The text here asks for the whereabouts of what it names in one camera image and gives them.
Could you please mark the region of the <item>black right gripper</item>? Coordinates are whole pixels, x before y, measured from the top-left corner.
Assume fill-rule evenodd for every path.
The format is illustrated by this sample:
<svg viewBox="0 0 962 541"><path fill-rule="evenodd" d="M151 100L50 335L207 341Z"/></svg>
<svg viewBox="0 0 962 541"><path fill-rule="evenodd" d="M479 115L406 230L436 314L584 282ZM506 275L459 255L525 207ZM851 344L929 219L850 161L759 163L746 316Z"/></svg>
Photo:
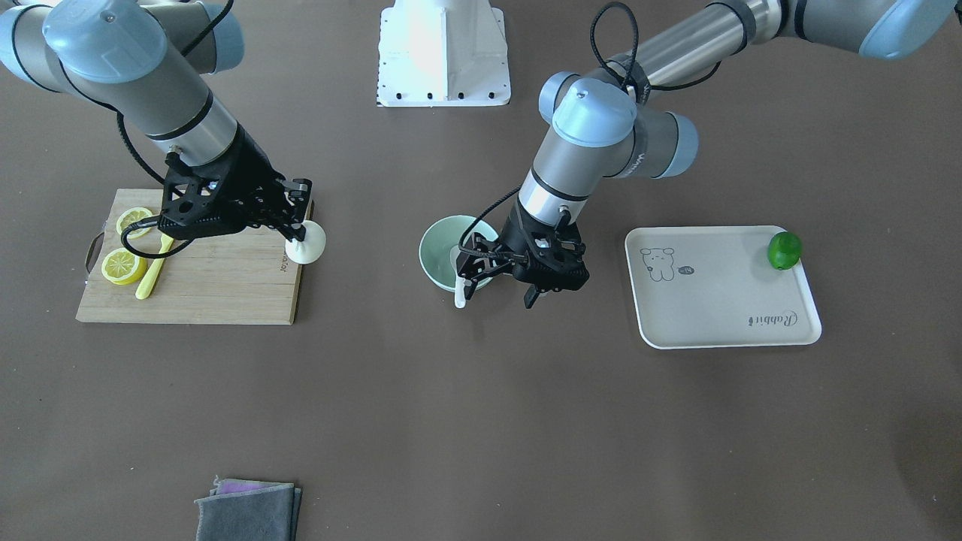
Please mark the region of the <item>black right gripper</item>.
<svg viewBox="0 0 962 541"><path fill-rule="evenodd" d="M176 240L230 235L267 226L286 242L304 242L308 179L292 182L275 171L243 127L230 147L202 167L190 167L171 152L165 158L164 204L159 230Z"/></svg>

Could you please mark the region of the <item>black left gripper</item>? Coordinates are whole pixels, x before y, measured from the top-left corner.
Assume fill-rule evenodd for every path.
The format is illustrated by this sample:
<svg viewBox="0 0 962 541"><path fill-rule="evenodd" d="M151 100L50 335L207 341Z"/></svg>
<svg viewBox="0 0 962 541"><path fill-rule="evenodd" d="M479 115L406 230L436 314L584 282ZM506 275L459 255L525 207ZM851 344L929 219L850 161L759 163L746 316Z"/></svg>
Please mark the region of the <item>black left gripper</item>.
<svg viewBox="0 0 962 541"><path fill-rule="evenodd" d="M487 213L506 199L499 198L481 212L455 244L461 250L458 257L461 304L471 300L482 280L498 274L511 274L515 280L531 285L523 298L526 309L532 308L546 292L580 290L590 274L583 261L586 246L568 206L560 206L556 225L544 225L516 202L501 235L495 240L472 231Z"/></svg>

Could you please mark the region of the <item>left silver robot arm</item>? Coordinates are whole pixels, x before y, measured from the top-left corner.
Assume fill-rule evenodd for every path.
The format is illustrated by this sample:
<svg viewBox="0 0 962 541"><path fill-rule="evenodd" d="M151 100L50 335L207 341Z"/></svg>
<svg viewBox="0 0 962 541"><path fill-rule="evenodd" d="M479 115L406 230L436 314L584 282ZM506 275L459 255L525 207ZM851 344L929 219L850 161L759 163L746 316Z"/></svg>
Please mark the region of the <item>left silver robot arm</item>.
<svg viewBox="0 0 962 541"><path fill-rule="evenodd" d="M652 109L649 99L707 82L722 61L752 44L794 37L873 59L901 59L931 40L958 1L714 1L585 74L560 72L540 90L549 124L501 233L467 227L455 243L455 304L483 280L509 274L529 288L525 306L547 292L576 291L590 274L578 216L605 178L660 179L687 171L700 141L694 124Z"/></svg>

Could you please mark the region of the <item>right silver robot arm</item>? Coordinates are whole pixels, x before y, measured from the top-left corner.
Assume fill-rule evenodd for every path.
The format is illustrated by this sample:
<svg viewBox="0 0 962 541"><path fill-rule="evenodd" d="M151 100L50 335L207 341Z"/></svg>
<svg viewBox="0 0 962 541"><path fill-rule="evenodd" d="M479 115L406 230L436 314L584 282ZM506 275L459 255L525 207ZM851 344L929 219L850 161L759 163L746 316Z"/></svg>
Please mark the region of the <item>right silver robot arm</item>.
<svg viewBox="0 0 962 541"><path fill-rule="evenodd" d="M27 83L123 114L168 154L159 230L178 240L268 227L289 243L310 181L275 171L203 80L244 57L233 14L207 2L62 1L2 14L2 62Z"/></svg>

